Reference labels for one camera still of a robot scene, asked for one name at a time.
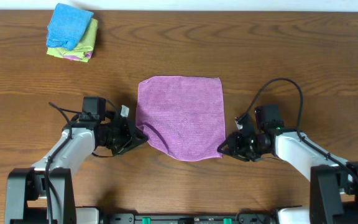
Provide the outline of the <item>purple microfiber cloth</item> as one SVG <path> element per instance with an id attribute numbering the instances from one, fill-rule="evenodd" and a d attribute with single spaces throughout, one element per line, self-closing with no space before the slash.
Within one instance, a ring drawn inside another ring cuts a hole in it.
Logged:
<path id="1" fill-rule="evenodd" d="M 135 123 L 150 146 L 185 162 L 220 158 L 226 138 L 219 78 L 155 76 L 138 85 Z"/>

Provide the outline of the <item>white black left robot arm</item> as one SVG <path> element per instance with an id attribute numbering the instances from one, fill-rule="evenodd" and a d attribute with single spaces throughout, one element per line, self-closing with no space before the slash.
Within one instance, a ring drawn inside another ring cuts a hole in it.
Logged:
<path id="1" fill-rule="evenodd" d="M 86 96 L 81 111 L 66 125 L 56 145 L 29 168 L 15 168 L 7 178 L 5 223 L 102 223 L 95 207 L 77 207 L 73 177 L 88 156 L 105 147 L 119 156 L 148 137 L 129 120 L 126 106 L 106 106 L 98 96 Z"/>

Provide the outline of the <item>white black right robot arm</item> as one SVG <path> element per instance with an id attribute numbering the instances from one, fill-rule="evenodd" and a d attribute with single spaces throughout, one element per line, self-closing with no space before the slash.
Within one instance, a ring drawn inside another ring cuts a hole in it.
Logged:
<path id="1" fill-rule="evenodd" d="M 292 165 L 310 182 L 308 207 L 275 211 L 265 223 L 358 223 L 358 161 L 331 154 L 298 129 L 287 128 L 276 105 L 255 108 L 250 116 L 236 121 L 218 152 L 244 162 L 262 160 L 264 154 Z"/>

